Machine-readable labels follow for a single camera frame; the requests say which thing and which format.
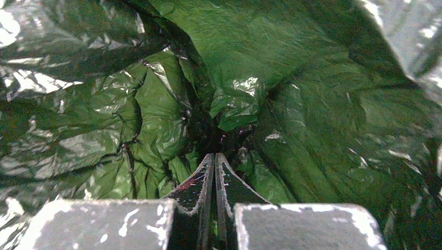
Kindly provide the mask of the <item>black trash bag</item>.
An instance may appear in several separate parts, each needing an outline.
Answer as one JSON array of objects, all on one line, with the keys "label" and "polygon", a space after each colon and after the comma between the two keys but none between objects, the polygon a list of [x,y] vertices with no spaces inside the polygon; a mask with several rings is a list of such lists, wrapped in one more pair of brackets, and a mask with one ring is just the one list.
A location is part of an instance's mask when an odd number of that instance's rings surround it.
[{"label": "black trash bag", "polygon": [[441,1],[1,1],[1,249],[211,152],[272,203],[441,249]]}]

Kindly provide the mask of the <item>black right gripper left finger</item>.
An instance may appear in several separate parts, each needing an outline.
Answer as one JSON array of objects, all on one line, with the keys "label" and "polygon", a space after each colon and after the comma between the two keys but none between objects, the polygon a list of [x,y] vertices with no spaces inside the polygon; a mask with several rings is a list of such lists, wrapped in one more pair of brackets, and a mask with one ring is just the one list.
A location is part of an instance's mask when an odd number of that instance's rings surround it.
[{"label": "black right gripper left finger", "polygon": [[211,204],[215,155],[207,154],[196,171],[165,198],[174,201],[168,249],[211,249]]}]

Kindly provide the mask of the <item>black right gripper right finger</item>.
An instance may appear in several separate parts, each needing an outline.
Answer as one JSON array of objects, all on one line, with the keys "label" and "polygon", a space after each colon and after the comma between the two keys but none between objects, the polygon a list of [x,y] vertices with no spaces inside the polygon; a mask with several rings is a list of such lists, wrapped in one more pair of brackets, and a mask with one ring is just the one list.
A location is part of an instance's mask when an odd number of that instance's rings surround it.
[{"label": "black right gripper right finger", "polygon": [[269,204],[270,201],[258,194],[235,174],[222,153],[215,154],[214,172],[220,249],[237,249],[235,204]]}]

